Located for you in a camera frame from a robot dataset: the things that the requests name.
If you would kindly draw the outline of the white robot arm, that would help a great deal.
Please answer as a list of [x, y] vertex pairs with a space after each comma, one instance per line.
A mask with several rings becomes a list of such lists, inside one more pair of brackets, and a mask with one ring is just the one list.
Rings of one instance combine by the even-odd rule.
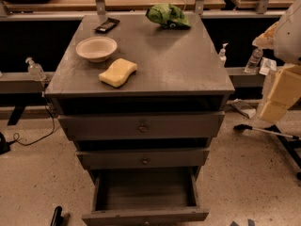
[[273, 50], [274, 56], [284, 62], [260, 114], [263, 121], [277, 122], [301, 98], [301, 0], [295, 0], [253, 44]]

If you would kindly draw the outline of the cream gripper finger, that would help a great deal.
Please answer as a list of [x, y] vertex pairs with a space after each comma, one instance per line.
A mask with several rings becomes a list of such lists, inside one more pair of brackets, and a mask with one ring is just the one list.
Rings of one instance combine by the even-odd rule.
[[279, 121], [301, 98], [301, 66], [285, 64], [276, 72], [274, 84], [267, 96], [260, 119], [275, 123]]

